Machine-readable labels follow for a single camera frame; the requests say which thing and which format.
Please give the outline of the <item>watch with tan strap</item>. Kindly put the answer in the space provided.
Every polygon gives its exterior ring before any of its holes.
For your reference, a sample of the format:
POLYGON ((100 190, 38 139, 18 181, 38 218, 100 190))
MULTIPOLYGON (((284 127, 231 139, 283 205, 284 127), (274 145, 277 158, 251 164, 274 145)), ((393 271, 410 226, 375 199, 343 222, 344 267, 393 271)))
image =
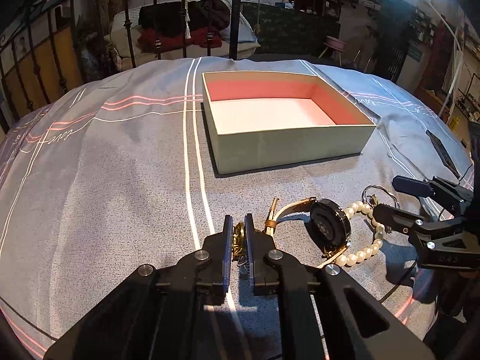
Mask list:
POLYGON ((308 197, 284 205, 276 212, 277 204, 278 198, 275 197, 265 220, 263 233, 274 236, 278 224, 288 215, 309 214, 310 237, 325 259, 318 267, 328 264, 346 266, 347 257, 344 253, 350 245, 352 228, 349 217, 337 203, 326 198, 308 197))

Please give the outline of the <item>gold leaf brooch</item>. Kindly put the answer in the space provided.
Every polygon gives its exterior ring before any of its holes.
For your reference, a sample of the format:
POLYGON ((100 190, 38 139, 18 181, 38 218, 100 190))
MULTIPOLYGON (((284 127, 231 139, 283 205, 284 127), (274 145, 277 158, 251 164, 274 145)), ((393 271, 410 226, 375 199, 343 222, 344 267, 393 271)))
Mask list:
POLYGON ((232 258, 239 265, 247 261, 247 236, 244 222, 238 222, 233 227, 232 258))

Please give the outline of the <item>black smartphone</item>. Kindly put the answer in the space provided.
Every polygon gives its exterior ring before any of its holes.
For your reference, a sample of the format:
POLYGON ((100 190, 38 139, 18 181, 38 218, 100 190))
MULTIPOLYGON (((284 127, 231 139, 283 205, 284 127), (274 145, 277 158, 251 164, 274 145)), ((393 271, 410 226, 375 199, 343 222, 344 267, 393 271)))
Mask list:
POLYGON ((457 180, 460 178, 460 174, 456 169, 456 166, 448 154, 445 146, 442 144, 442 141, 440 141, 436 135, 431 133, 430 130, 425 131, 426 135, 429 137, 435 151, 439 155, 439 158, 442 161, 443 166, 445 166, 452 174, 454 174, 454 177, 456 177, 457 180))

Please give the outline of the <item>pink stool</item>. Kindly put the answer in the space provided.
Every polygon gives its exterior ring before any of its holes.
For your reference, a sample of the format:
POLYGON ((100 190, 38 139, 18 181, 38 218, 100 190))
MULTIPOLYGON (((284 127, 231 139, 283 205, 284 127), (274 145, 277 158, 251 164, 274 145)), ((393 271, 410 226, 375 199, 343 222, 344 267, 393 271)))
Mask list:
POLYGON ((327 36, 325 42, 325 49, 321 52, 319 59, 321 59, 328 50, 337 55, 338 65, 342 66, 342 53, 345 50, 346 43, 340 41, 336 37, 327 36))

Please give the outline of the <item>grey box with pink interior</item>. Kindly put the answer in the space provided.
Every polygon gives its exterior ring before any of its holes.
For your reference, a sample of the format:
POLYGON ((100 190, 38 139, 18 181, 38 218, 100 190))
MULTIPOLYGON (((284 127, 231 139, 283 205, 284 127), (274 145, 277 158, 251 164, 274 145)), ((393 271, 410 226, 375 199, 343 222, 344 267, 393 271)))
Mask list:
POLYGON ((293 72, 205 72, 203 107, 221 175, 358 155, 376 125, 338 87, 293 72))

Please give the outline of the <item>green floral counter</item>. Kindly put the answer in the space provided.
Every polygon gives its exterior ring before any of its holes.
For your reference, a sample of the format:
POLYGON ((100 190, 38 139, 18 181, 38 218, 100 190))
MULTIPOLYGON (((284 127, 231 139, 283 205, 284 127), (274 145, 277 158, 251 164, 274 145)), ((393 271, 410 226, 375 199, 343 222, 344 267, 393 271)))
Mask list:
POLYGON ((259 24, 256 54, 316 55, 325 48, 326 37, 338 38, 341 24, 319 16, 253 2, 241 4, 241 14, 252 28, 259 24))

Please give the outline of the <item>black iron bed frame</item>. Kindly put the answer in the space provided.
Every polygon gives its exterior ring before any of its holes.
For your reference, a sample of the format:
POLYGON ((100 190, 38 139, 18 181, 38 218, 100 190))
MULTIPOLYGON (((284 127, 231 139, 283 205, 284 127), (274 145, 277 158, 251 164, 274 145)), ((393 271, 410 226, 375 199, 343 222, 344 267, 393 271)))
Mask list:
MULTIPOLYGON (((1 0, 1 130, 70 90, 118 72, 104 37, 131 8, 190 0, 1 0)), ((246 58, 256 35, 231 5, 229 56, 246 58)))

